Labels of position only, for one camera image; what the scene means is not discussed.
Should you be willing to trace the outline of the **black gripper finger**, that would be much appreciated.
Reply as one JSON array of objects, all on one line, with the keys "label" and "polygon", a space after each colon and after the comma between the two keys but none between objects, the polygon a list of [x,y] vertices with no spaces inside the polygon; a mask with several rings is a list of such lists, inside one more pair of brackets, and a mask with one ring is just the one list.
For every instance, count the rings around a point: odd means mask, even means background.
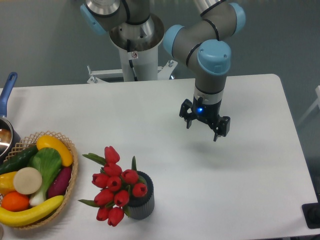
[{"label": "black gripper finger", "polygon": [[181,104],[179,116],[186,122],[186,128],[189,129],[192,121],[196,119],[196,114],[192,111],[193,103],[189,99],[185,99]]},{"label": "black gripper finger", "polygon": [[218,116],[217,120],[209,124],[210,128],[214,131],[213,141],[216,142],[219,137],[225,137],[230,130],[229,116]]}]

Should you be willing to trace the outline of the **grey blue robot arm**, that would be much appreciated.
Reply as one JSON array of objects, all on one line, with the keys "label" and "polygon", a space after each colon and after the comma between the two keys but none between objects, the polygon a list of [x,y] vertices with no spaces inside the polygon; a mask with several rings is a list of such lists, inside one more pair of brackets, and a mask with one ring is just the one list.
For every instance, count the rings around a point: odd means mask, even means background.
[{"label": "grey blue robot arm", "polygon": [[109,34],[119,51],[126,82],[157,80],[158,47],[163,45],[195,75],[193,99],[182,103],[179,116],[188,127],[198,120],[216,138],[226,136],[230,118],[219,111],[232,53],[225,39],[244,27],[243,8],[225,0],[197,0],[200,22],[165,29],[150,5],[148,0],[86,0],[80,12],[96,34]]}]

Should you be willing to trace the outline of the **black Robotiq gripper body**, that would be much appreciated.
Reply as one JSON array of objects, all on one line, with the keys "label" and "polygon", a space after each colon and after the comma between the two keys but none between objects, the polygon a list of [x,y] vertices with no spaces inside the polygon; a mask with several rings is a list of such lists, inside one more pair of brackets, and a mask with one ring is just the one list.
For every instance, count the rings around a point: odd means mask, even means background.
[{"label": "black Robotiq gripper body", "polygon": [[194,97],[191,107],[190,121],[198,120],[216,131],[220,121],[219,111],[221,102],[222,101],[219,101],[216,104],[200,104]]}]

